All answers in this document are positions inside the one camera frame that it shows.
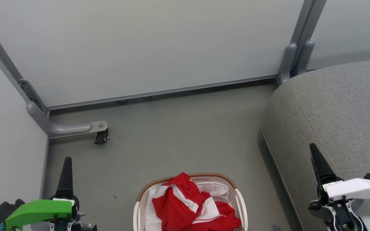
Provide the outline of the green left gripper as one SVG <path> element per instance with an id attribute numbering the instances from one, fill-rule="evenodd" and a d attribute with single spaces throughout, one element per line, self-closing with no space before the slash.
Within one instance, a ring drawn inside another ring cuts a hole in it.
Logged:
<path id="1" fill-rule="evenodd" d="M 20 206 L 6 219 L 5 227 L 7 231 L 22 231 L 26 225 L 37 231 L 96 231 L 97 225 L 85 224 L 82 216 L 73 192 L 72 158 L 66 157 L 56 195 Z"/>

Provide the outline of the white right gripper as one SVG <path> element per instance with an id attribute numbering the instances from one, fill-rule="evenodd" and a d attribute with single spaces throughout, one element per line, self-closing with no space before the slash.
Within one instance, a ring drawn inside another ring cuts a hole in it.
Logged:
<path id="1" fill-rule="evenodd" d="M 308 210 L 318 211 L 335 201 L 370 200 L 370 175 L 343 180 L 336 176 L 315 143 L 310 143 L 311 162 L 317 179 L 318 199 L 310 202 Z"/>

